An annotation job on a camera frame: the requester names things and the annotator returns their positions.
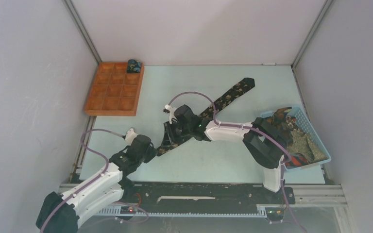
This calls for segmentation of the black gold floral tie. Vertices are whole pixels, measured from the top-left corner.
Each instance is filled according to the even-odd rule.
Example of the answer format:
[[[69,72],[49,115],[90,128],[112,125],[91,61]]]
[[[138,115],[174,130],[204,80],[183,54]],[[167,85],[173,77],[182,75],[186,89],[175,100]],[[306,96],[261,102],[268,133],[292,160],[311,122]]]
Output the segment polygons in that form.
[[[213,104],[211,104],[208,108],[206,108],[203,112],[201,112],[198,116],[202,119],[203,123],[208,123],[209,121],[213,120],[213,116],[217,114],[219,111],[225,109],[229,104],[231,104],[235,99],[243,96],[248,91],[255,87],[255,81],[253,78],[244,78],[234,86],[232,86],[227,92],[225,92],[221,97],[216,99]],[[203,126],[199,128],[200,132],[203,132]],[[204,141],[209,141],[209,139],[204,135]],[[179,145],[175,145],[175,147],[169,146],[168,148],[164,148],[161,145],[157,148],[157,156],[161,156],[170,150],[175,149]]]

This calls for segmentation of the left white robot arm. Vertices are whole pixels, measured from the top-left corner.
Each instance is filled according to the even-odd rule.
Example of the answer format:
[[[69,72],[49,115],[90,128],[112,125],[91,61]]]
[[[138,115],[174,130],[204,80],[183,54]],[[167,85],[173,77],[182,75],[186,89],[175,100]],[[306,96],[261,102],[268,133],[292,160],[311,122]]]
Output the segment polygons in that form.
[[[51,192],[45,197],[35,223],[40,232],[75,233],[107,205],[132,200],[135,184],[128,175],[153,159],[157,150],[149,137],[137,134],[133,128],[117,136],[124,139],[126,146],[110,158],[87,148],[104,160],[99,171],[68,191]]]

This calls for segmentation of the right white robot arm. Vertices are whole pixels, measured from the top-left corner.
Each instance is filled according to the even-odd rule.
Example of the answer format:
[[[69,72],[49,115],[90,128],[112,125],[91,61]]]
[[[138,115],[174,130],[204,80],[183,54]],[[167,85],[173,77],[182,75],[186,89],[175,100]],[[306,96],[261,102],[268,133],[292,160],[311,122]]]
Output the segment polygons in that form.
[[[187,105],[178,108],[166,105],[163,111],[169,115],[169,121],[164,124],[164,139],[170,145],[180,145],[190,138],[197,141],[242,143],[263,169],[264,199],[270,203],[281,199],[283,162],[291,140],[266,119],[258,117],[253,122],[241,124],[215,122],[194,114]]]

